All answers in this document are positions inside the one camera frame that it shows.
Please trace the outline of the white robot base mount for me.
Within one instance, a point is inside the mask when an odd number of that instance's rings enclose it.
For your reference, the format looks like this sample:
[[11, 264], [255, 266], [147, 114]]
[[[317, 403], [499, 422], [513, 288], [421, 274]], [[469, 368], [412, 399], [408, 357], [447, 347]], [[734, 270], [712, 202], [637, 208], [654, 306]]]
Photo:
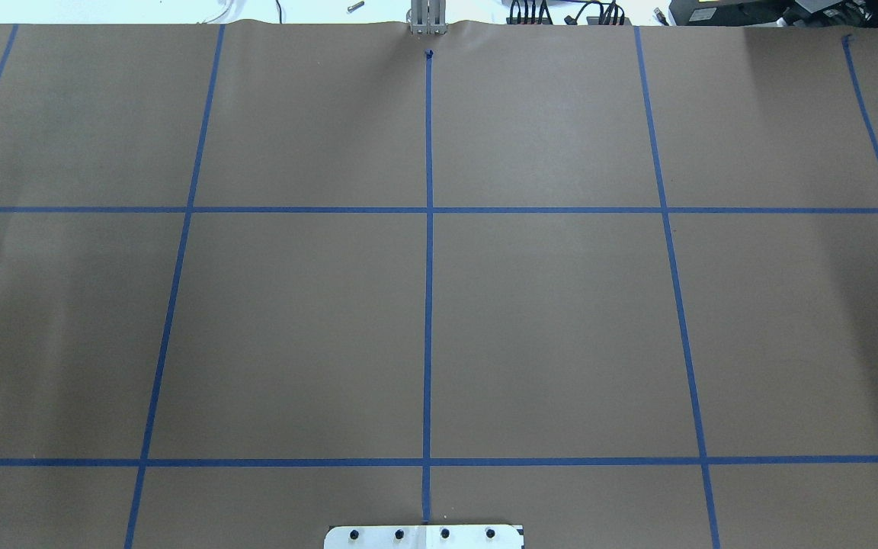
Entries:
[[324, 548], [524, 548], [520, 525], [352, 525], [330, 528]]

